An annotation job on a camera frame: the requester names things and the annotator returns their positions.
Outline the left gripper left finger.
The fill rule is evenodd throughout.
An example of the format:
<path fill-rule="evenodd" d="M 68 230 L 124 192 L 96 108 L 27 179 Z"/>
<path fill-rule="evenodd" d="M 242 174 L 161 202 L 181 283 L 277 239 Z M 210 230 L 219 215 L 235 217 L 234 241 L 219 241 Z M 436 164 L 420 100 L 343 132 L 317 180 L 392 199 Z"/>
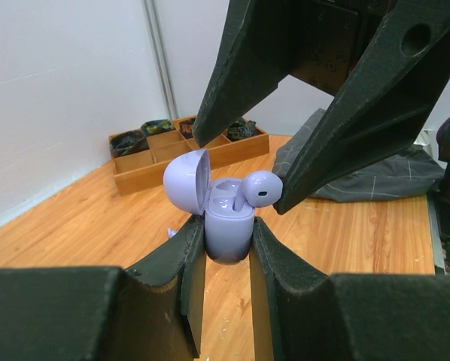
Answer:
<path fill-rule="evenodd" d="M 199 356 L 204 220 L 128 268 L 0 268 L 0 360 Z"/>

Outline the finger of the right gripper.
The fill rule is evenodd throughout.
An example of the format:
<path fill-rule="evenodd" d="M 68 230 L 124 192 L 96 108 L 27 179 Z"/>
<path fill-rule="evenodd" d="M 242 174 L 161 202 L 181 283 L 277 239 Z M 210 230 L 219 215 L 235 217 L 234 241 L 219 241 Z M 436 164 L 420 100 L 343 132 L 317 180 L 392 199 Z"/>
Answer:
<path fill-rule="evenodd" d="M 246 114 L 300 63 L 310 1 L 231 1 L 193 135 L 203 147 Z"/>
<path fill-rule="evenodd" d="M 407 148 L 450 79 L 450 1 L 399 1 L 284 176 L 279 214 Z"/>

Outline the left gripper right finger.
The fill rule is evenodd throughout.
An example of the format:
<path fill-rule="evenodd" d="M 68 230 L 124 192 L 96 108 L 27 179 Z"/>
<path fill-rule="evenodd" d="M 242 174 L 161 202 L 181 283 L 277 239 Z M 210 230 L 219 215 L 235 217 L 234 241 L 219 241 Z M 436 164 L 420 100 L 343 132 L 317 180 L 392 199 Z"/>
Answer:
<path fill-rule="evenodd" d="M 450 276 L 317 270 L 254 221 L 258 360 L 450 360 Z"/>

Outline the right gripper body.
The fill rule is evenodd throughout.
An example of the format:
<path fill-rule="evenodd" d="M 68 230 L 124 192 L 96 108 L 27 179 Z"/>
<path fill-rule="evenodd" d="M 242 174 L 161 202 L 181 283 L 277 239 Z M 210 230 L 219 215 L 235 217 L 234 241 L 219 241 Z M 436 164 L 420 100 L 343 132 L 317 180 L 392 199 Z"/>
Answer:
<path fill-rule="evenodd" d="M 336 94 L 395 1 L 292 1 L 290 74 Z"/>

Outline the purple earbud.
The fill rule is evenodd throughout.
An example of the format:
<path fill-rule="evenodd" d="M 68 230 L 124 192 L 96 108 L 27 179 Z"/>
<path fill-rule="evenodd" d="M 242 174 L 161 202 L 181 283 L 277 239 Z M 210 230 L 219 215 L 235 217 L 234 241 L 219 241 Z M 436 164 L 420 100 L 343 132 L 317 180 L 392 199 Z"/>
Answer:
<path fill-rule="evenodd" d="M 171 229 L 171 228 L 167 229 L 168 238 L 173 238 L 177 233 L 178 233 L 178 230 Z"/>
<path fill-rule="evenodd" d="M 242 180 L 236 193 L 233 210 L 240 211 L 245 204 L 262 208 L 281 198 L 283 183 L 270 171 L 255 171 Z"/>

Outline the grey checked cloth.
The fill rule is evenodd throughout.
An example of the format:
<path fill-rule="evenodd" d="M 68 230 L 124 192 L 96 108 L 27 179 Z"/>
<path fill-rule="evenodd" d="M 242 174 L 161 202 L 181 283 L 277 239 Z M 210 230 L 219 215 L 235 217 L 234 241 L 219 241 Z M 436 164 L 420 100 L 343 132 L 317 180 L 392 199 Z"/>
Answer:
<path fill-rule="evenodd" d="M 287 174 L 324 113 L 324 109 L 317 109 L 292 139 L 277 150 L 273 173 L 279 177 Z M 444 170 L 424 148 L 413 144 L 396 155 L 330 182 L 312 193 L 312 197 L 344 203 L 420 196 L 440 181 L 443 175 Z"/>

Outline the dark rolled cloth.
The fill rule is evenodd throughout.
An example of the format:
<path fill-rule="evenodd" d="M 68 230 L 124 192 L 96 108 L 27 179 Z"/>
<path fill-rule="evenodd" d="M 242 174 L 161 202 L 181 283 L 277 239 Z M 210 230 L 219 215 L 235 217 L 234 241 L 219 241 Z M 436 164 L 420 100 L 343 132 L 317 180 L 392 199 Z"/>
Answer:
<path fill-rule="evenodd" d="M 128 156 L 148 149 L 146 136 L 141 130 L 120 133 L 110 140 L 110 151 L 114 158 Z"/>
<path fill-rule="evenodd" d="M 171 132 L 174 129 L 175 125 L 170 119 L 150 120 L 140 126 L 146 137 Z"/>
<path fill-rule="evenodd" d="M 231 141 L 240 141 L 247 138 L 254 137 L 257 134 L 256 123 L 244 118 L 238 118 L 227 129 L 226 136 Z"/>
<path fill-rule="evenodd" d="M 193 138 L 193 124 L 195 119 L 184 120 L 179 123 L 180 133 L 186 138 Z"/>

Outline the wooden divided tray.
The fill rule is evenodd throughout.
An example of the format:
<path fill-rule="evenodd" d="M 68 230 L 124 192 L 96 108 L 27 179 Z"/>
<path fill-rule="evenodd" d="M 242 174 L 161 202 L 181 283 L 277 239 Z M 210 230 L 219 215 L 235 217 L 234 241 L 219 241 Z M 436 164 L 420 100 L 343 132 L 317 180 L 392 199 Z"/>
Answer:
<path fill-rule="evenodd" d="M 199 145 L 193 138 L 186 139 L 179 130 L 179 123 L 194 118 L 183 117 L 174 120 L 171 132 L 150 136 L 149 149 L 128 156 L 111 157 L 114 181 L 117 191 L 125 196 L 140 192 L 163 183 L 166 166 L 176 157 L 197 150 Z M 211 168 L 222 168 L 237 162 L 266 155 L 269 152 L 269 134 L 257 128 L 254 137 L 231 141 L 225 133 L 219 135 L 206 146 Z"/>

